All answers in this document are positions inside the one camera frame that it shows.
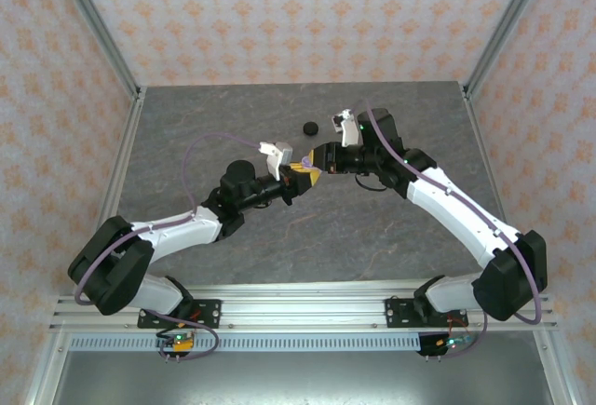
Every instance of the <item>marble surface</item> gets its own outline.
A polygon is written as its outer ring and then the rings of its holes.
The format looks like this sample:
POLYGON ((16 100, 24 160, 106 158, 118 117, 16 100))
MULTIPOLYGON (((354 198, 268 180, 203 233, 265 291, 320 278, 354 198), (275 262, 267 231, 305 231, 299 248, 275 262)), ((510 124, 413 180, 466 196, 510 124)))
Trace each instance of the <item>marble surface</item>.
MULTIPOLYGON (((188 210, 181 162, 188 144, 204 132, 288 142, 298 160, 311 148, 340 139, 331 115, 362 98, 387 108, 406 146, 435 158, 456 184, 496 214, 455 82, 149 88, 118 213, 132 222, 188 210), (319 124, 316 137, 303 134, 306 121, 319 124)), ((266 173, 264 156, 249 147, 222 139, 198 145, 188 171, 197 200, 240 158, 251 161, 257 174, 266 173)), ((378 185, 374 177, 364 181, 378 185)), ((279 200, 245 217, 245 225, 228 239, 173 254, 149 273, 190 285, 425 278, 479 269, 433 217, 394 192, 359 188, 352 175, 324 174, 292 207, 279 200)))

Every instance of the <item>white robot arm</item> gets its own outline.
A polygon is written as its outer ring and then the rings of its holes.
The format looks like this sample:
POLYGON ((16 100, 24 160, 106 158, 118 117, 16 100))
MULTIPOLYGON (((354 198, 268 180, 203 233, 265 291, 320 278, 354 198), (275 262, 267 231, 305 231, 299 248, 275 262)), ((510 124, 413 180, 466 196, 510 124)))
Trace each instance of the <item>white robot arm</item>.
POLYGON ((435 217, 466 246, 481 269, 462 277, 436 277, 421 286, 413 306, 423 321, 432 326, 434 316, 469 308, 481 308, 496 319, 511 317, 532 298, 532 292, 503 236, 515 243, 531 267, 539 291, 547 286, 544 239, 534 231, 523 235, 485 211, 455 186, 432 158, 419 149, 403 147, 393 117, 385 109, 375 109, 373 114, 391 148, 422 175, 412 174, 390 156, 378 141, 368 114, 360 114, 357 124, 346 110, 333 118, 336 130, 343 134, 342 141, 313 149, 309 154, 312 167, 300 163, 288 166, 291 148, 287 143, 262 142, 259 150, 267 155, 268 175, 256 178, 254 166, 239 160, 227 168, 220 186, 194 211, 149 223, 127 223, 119 216, 109 219, 71 264, 70 278, 78 284, 87 277, 82 282, 83 292, 105 315, 130 305, 185 319, 187 292, 171 278, 146 275, 151 263, 173 252, 231 236, 244 223, 242 211, 246 209, 278 197, 290 205, 294 197, 315 184, 321 171, 374 174, 384 186, 435 217), (358 145, 359 135, 362 145, 358 145), (447 190, 438 189, 425 178, 447 190), (488 227, 477 213, 466 208, 455 193, 493 226, 488 227), (111 252, 110 245, 124 235, 135 236, 111 252), (89 268, 106 251, 109 256, 89 275, 89 268))
POLYGON ((533 293, 506 240, 519 250, 530 267, 537 290, 542 291, 547 286, 544 239, 534 231, 523 235, 503 223, 459 189, 432 158, 419 149, 404 148, 393 117, 386 109, 374 109, 371 113, 387 144, 419 176, 389 154, 378 139, 369 113, 358 116, 363 144, 356 145, 358 141, 347 139, 351 135, 346 130, 353 129, 355 124, 349 111, 333 118, 336 130, 343 131, 342 142, 328 142, 311 151, 309 158, 314 166, 332 174, 376 175, 385 187, 431 214, 472 254, 482 271, 461 277, 437 277, 426 283, 417 292, 416 307, 421 315, 480 308, 496 319, 511 317, 532 299, 533 293), (336 124, 338 118, 343 121, 341 129, 336 124), (439 189, 437 183, 446 189, 439 189), (462 198, 475 211, 462 203, 462 198))

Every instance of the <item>wallpaper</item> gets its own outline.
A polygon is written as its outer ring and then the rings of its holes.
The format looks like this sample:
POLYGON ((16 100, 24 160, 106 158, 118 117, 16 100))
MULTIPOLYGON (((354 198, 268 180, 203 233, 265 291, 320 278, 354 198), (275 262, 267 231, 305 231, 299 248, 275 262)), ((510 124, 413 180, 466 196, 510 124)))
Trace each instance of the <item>wallpaper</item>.
POLYGON ((129 98, 73 0, 0 0, 0 402, 21 404, 129 98))
POLYGON ((596 0, 533 0, 474 107, 508 218, 549 245, 550 291, 596 397, 596 0))
POLYGON ((94 0, 148 86, 464 82, 509 0, 94 0))

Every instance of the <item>black puck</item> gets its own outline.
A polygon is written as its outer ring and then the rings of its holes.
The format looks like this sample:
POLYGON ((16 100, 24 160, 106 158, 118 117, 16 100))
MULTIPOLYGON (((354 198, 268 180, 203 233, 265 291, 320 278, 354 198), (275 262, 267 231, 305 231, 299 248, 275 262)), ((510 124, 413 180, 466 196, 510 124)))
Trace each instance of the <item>black puck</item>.
POLYGON ((302 131, 309 137, 314 137, 318 134, 318 124, 313 121, 308 121, 303 125, 302 131))

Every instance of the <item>wire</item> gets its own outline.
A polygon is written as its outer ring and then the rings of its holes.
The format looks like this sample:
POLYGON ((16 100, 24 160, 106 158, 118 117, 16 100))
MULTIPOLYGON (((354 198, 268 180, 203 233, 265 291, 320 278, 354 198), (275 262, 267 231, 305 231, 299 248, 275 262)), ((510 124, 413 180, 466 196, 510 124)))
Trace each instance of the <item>wire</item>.
POLYGON ((146 233, 147 231, 162 230, 164 228, 170 228, 172 226, 182 225, 183 223, 190 222, 195 218, 197 205, 196 205, 195 196, 193 196, 193 193, 191 193, 190 189, 188 188, 188 184, 186 182, 186 165, 188 163, 188 156, 190 155, 191 151, 196 146, 196 144, 198 142, 200 142, 201 140, 205 140, 206 138, 213 138, 213 137, 227 138, 228 140, 233 140, 235 142, 240 142, 242 144, 246 144, 249 147, 255 147, 257 149, 259 148, 259 144, 256 144, 254 142, 249 142, 247 140, 244 140, 242 138, 236 137, 234 135, 231 135, 231 134, 225 133, 225 132, 206 133, 206 134, 198 137, 196 140, 194 140, 190 144, 190 146, 188 146, 186 148, 186 153, 184 154, 183 168, 182 168, 183 188, 184 188, 184 191, 186 192, 186 195, 188 196, 188 200, 190 201, 190 204, 192 206, 191 213, 185 217, 182 217, 181 219, 179 219, 177 221, 160 223, 160 224, 156 224, 153 226, 146 226, 144 228, 139 228, 138 230, 133 230, 130 233, 120 237, 116 242, 114 242, 112 245, 110 245, 108 248, 106 248, 100 254, 100 256, 98 256, 98 258, 95 261, 93 261, 93 263, 89 266, 89 268, 87 269, 85 274, 81 277, 81 280, 78 281, 76 289, 74 290, 74 300, 76 301, 77 304, 93 305, 93 303, 91 301, 83 300, 81 298, 81 294, 83 293, 83 289, 85 288, 85 285, 89 281, 89 278, 91 277, 91 275, 93 275, 93 272, 97 269, 98 266, 100 266, 100 264, 103 262, 103 260, 105 258, 107 258, 110 254, 112 254, 112 251, 114 251, 115 249, 120 247, 125 242, 128 242, 133 237, 141 235, 142 233, 146 233))
POLYGON ((374 152, 373 152, 373 155, 374 155, 374 165, 376 166, 377 169, 379 169, 379 175, 380 175, 383 172, 383 170, 381 169, 381 165, 379 164, 379 160, 376 157, 376 155, 377 155, 378 152, 379 152, 379 147, 376 146, 374 148, 374 152))
MULTIPOLYGON (((371 108, 371 105, 369 104, 368 100, 365 100, 365 101, 366 101, 366 112, 369 115, 369 119, 371 121, 372 128, 374 129, 374 132, 376 133, 377 138, 383 144, 383 146, 386 148, 386 150, 389 152, 389 154, 391 156, 393 156, 398 161, 398 163, 400 163, 403 167, 405 167, 407 170, 409 170, 416 177, 424 180, 425 182, 427 182, 429 184, 432 184, 433 186, 441 189, 441 191, 444 191, 445 194, 447 194, 449 192, 448 191, 449 188, 447 188, 447 186, 443 185, 440 182, 437 182, 436 180, 434 180, 434 179, 428 177, 427 175, 423 174, 422 172, 420 172, 418 169, 409 165, 408 163, 406 163, 403 160, 403 158, 401 158, 399 156, 399 154, 397 152, 395 152, 395 150, 391 147, 391 145, 389 144, 389 142, 386 140, 385 136, 383 135, 383 132, 379 128, 379 125, 377 124, 376 119, 374 118, 373 109, 371 108)), ((498 231, 498 228, 493 223, 493 221, 488 219, 482 213, 482 211, 480 211, 479 208, 476 207, 476 205, 474 205, 470 200, 468 200, 464 196, 461 196, 456 191, 449 192, 449 195, 453 196, 454 198, 459 200, 468 209, 470 209, 474 214, 476 214, 476 216, 478 216, 491 229, 491 231, 493 231, 493 232, 498 231)), ((532 275, 532 271, 530 270, 528 263, 523 259, 523 256, 520 253, 519 249, 515 246, 515 244, 513 242, 511 242, 511 239, 509 239, 503 232, 498 233, 498 236, 507 244, 507 246, 511 249, 511 251, 515 255, 516 259, 520 263, 521 269, 523 270, 523 273, 525 274, 525 276, 528 280, 528 283, 530 284, 530 290, 532 291, 532 297, 534 298, 534 306, 535 306, 534 319, 526 318, 519 313, 515 313, 515 317, 517 319, 519 319, 520 321, 523 321, 524 323, 527 323, 527 324, 538 324, 538 323, 540 323, 540 320, 542 319, 542 307, 540 304, 540 296, 538 294, 538 287, 536 286, 536 283, 534 281, 534 276, 532 275)))
POLYGON ((478 337, 476 337, 476 340, 474 340, 472 343, 470 343, 468 346, 466 346, 461 351, 458 351, 458 352, 454 352, 452 354, 446 354, 444 356, 441 356, 441 359, 443 359, 443 358, 456 358, 456 357, 463 356, 464 354, 468 354, 473 348, 475 348, 476 346, 478 346, 478 343, 480 343, 481 340, 484 338, 484 335, 486 334, 486 330, 488 329, 488 315, 486 315, 486 312, 484 312, 484 311, 482 311, 482 313, 484 314, 484 325, 482 326, 481 333, 478 335, 478 337))
POLYGON ((255 209, 265 209, 265 208, 269 208, 271 206, 271 204, 273 204, 273 202, 271 200, 268 200, 265 203, 263 203, 261 205, 257 205, 256 207, 253 207, 253 208, 255 208, 255 209))
MULTIPOLYGON (((213 338, 215 339, 215 341, 213 342, 213 345, 207 349, 206 351, 202 351, 202 352, 195 352, 195 353, 191 353, 187 356, 184 356, 183 358, 181 358, 180 356, 176 357, 177 361, 188 361, 188 360, 194 360, 196 358, 202 358, 202 357, 206 357, 209 354, 212 354, 213 351, 215 351, 215 349, 217 349, 217 347, 220 345, 220 336, 217 334, 217 332, 215 330, 213 330, 212 328, 210 328, 209 326, 206 326, 204 324, 201 323, 195 323, 193 321, 187 321, 185 319, 178 319, 178 318, 174 318, 174 317, 168 317, 167 315, 163 315, 160 314, 158 312, 156 312, 155 310, 146 310, 148 313, 150 313, 151 315, 154 315, 158 318, 161 319, 165 319, 166 321, 171 321, 172 323, 180 323, 180 324, 185 324, 186 326, 190 326, 192 328, 196 328, 196 329, 202 329, 204 331, 209 332, 211 335, 213 335, 213 338)), ((166 346, 166 344, 169 344, 171 342, 173 342, 175 339, 175 336, 171 336, 169 337, 167 340, 164 340, 163 342, 161 342, 161 345, 159 346, 159 355, 165 359, 166 361, 168 361, 171 357, 170 354, 166 354, 166 352, 164 351, 164 347, 166 346)))
POLYGON ((364 184, 363 182, 361 182, 360 180, 358 180, 358 174, 354 174, 354 180, 356 181, 356 184, 363 189, 366 189, 367 191, 373 191, 374 193, 382 193, 384 191, 387 190, 386 187, 384 188, 371 188, 370 186, 367 186, 366 184, 364 184))
POLYGON ((172 324, 170 327, 162 329, 161 331, 156 333, 156 337, 157 338, 169 338, 169 335, 166 335, 166 333, 175 331, 176 329, 178 329, 178 325, 172 324))
POLYGON ((472 336, 472 334, 469 332, 469 330, 466 326, 466 323, 464 321, 462 321, 461 319, 459 319, 457 317, 452 317, 451 315, 448 315, 447 319, 449 320, 449 336, 450 337, 451 337, 452 331, 454 329, 454 322, 458 323, 462 328, 464 328, 470 337, 472 336))

